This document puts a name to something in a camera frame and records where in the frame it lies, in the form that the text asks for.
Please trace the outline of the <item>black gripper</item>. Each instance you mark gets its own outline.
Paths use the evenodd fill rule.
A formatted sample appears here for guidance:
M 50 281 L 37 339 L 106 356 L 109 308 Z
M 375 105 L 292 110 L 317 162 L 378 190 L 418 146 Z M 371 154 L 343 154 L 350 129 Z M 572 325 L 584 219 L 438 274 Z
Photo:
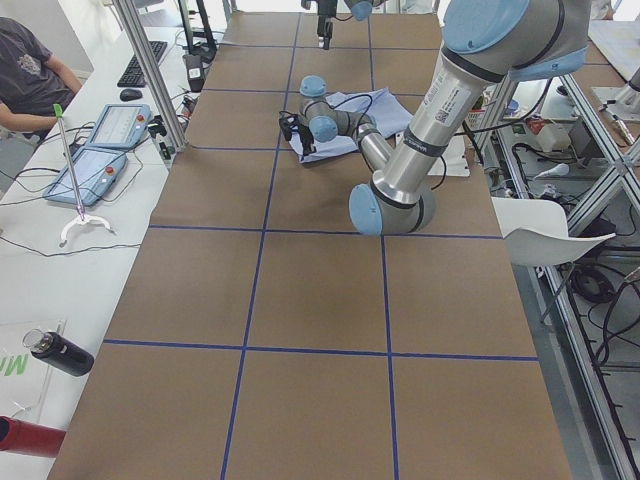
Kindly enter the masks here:
M 303 147 L 302 155 L 309 156 L 315 153 L 316 147 L 313 143 L 313 135 L 309 127 L 301 120 L 300 117 L 296 119 L 296 129 Z
M 337 0 L 317 0 L 317 36 L 319 47 L 329 50 L 333 36 L 332 18 L 337 14 Z

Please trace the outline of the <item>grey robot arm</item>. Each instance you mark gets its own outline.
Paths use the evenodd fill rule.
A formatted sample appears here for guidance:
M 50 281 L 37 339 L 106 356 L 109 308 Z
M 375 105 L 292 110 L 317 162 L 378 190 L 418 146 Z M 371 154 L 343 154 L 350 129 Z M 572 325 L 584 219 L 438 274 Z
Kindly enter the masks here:
M 484 89 L 505 77 L 520 82 L 578 70 L 586 59 L 590 10 L 590 2 L 580 0 L 451 2 L 431 86 L 396 147 L 368 115 L 332 108 L 324 79 L 304 77 L 297 116 L 303 147 L 348 136 L 373 169 L 371 180 L 349 197 L 356 230 L 401 234 L 429 223 L 435 198 L 425 177 Z
M 373 1 L 373 0 L 346 0 L 345 4 L 351 12 L 352 17 L 356 21 L 366 20 L 375 7 L 378 7 L 385 3 L 385 0 Z M 328 50 L 330 48 L 330 42 L 333 35 L 333 23 L 332 20 L 337 18 L 337 0 L 317 0 L 317 36 L 319 46 Z

